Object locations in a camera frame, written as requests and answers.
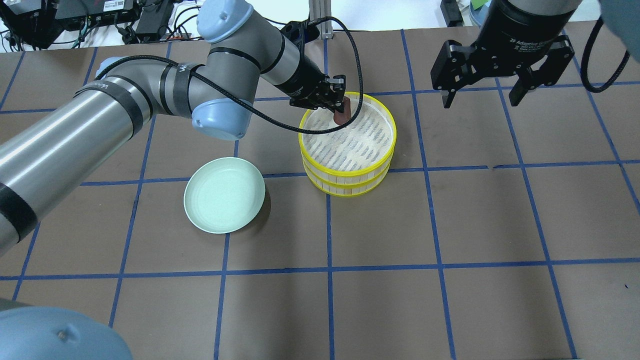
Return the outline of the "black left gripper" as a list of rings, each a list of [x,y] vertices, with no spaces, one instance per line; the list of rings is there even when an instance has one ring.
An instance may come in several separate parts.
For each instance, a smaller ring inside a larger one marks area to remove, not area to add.
[[[330,77],[304,55],[290,78],[275,87],[289,96],[293,107],[309,110],[322,108],[334,112],[342,105],[346,76]]]

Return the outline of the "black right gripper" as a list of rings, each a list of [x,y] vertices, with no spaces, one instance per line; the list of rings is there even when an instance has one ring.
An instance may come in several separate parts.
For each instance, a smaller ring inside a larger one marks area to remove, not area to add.
[[[457,92],[485,78],[517,76],[512,107],[538,87],[558,82],[575,50],[562,30],[576,11],[573,0],[492,0],[475,41],[448,39],[430,70],[444,109]]]

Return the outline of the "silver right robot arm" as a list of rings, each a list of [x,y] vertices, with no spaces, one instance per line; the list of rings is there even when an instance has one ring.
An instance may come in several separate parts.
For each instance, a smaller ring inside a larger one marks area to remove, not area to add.
[[[432,87],[449,109],[457,92],[485,78],[517,76],[509,92],[512,106],[538,87],[555,85],[572,61],[575,50],[562,34],[578,9],[578,0],[492,0],[471,45],[448,39],[430,71]],[[601,0],[600,15],[582,53],[580,80],[589,92],[608,89],[629,59],[639,59],[639,2]],[[611,78],[595,86],[589,80],[589,61],[602,27],[625,46],[621,63]]]

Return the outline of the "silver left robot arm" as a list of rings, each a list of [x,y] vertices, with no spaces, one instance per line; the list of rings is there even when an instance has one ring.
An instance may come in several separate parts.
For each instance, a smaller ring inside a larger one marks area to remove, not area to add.
[[[325,16],[277,28],[244,0],[207,0],[196,17],[210,44],[205,64],[157,55],[103,62],[71,100],[1,146],[1,253],[20,243],[39,221],[154,116],[178,116],[206,136],[238,141],[252,116],[291,132],[313,134],[254,108],[259,79],[289,97],[293,107],[326,109],[337,132],[354,121],[346,77],[323,73],[305,52],[308,32],[336,22]]]

